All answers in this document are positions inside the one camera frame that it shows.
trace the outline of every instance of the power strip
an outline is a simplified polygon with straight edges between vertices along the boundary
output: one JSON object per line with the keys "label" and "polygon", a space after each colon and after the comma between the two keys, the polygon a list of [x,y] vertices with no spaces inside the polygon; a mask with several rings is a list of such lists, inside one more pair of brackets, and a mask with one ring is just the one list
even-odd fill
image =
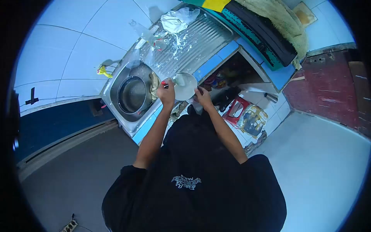
{"label": "power strip", "polygon": [[77,227],[77,222],[72,219],[62,230],[62,232],[72,232]]}

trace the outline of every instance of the plastic stool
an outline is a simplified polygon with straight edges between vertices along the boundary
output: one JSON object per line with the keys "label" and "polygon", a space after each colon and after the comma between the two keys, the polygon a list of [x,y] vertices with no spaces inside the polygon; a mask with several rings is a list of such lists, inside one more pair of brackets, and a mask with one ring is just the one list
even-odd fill
{"label": "plastic stool", "polygon": [[[230,114],[230,112],[232,111],[233,107],[235,106],[235,104],[237,102],[239,102],[242,105],[243,109],[242,109],[240,115],[237,118],[235,118],[235,117],[229,116],[229,114]],[[235,126],[235,127],[238,128],[238,126],[237,126],[238,120],[242,116],[242,114],[245,111],[245,109],[247,107],[249,107],[249,105],[251,105],[251,104],[252,104],[251,102],[248,102],[245,99],[243,99],[242,97],[238,96],[237,98],[234,99],[234,101],[232,102],[231,107],[229,107],[228,112],[226,114],[224,114],[222,118],[224,120],[226,120],[227,122],[229,122],[230,124],[232,124],[233,126]]]}

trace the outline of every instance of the stainless steel sink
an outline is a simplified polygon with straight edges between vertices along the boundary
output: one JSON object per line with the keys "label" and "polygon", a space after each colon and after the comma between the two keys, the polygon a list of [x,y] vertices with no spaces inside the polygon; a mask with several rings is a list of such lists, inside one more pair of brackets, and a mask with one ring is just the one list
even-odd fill
{"label": "stainless steel sink", "polygon": [[[194,5],[183,3],[174,8],[174,10],[182,7],[189,7],[191,10],[195,8]],[[162,52],[154,51],[154,62],[152,64],[144,63],[151,49],[151,46],[146,43],[140,49],[142,63],[134,69],[129,69],[127,68],[127,64],[131,61],[131,55],[133,54],[134,47],[139,42],[138,40],[126,53],[113,72],[113,78],[104,86],[101,97],[129,136],[133,137],[137,133],[159,108],[161,101],[160,99],[155,100],[147,111],[139,115],[128,115],[124,113],[118,105],[117,92],[126,78],[136,75],[149,81],[148,75],[154,71],[159,79],[163,81],[178,72],[194,73],[203,63],[233,40],[234,33],[232,30],[207,11],[202,8],[200,9],[200,15],[186,30],[177,33],[177,35],[169,34],[166,36],[170,44]],[[165,32],[160,21],[157,21],[155,25],[159,26],[155,34]]]}
{"label": "stainless steel sink", "polygon": [[118,90],[121,86],[121,84],[130,76],[138,76],[141,77],[144,82],[146,82],[147,86],[150,85],[150,77],[149,75],[152,73],[152,69],[148,67],[148,65],[141,63],[139,66],[129,69],[124,68],[117,76],[115,81],[112,84],[111,91],[110,91],[110,97],[113,100],[112,103],[114,107],[118,110],[118,112],[123,116],[124,119],[126,119],[128,122],[138,122],[148,111],[148,109],[142,111],[140,114],[126,114],[124,111],[121,110],[121,108],[118,105]]}

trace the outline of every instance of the white bowl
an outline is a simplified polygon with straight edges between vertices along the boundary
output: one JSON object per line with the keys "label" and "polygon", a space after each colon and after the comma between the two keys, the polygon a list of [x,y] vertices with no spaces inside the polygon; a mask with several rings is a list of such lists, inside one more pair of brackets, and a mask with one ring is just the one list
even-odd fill
{"label": "white bowl", "polygon": [[174,90],[175,90],[175,99],[178,101],[186,101],[193,97],[194,95],[194,89],[197,88],[197,80],[196,78],[187,72],[179,72],[178,74],[181,74],[184,81],[185,86],[179,86],[175,84]]}

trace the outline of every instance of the black pot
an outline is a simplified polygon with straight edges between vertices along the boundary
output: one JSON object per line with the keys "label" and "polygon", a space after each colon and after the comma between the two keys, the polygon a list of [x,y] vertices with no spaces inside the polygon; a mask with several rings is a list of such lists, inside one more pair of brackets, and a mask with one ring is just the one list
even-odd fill
{"label": "black pot", "polygon": [[152,103],[149,86],[138,76],[128,77],[117,93],[118,105],[126,114],[135,114],[147,109]]}

